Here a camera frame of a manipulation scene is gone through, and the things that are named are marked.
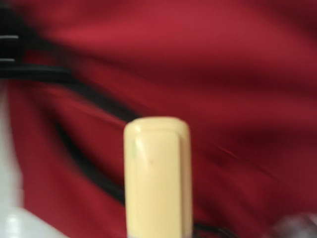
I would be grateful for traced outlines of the red student backpack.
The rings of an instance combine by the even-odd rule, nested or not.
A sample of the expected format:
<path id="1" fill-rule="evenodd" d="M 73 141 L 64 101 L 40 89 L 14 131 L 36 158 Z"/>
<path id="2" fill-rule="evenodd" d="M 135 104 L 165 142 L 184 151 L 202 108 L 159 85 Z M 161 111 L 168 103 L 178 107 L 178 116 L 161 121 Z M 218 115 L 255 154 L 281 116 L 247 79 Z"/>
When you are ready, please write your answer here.
<path id="1" fill-rule="evenodd" d="M 191 130 L 196 238 L 317 235 L 314 0 L 3 0 L 0 80 L 22 207 L 124 238 L 123 130 Z"/>

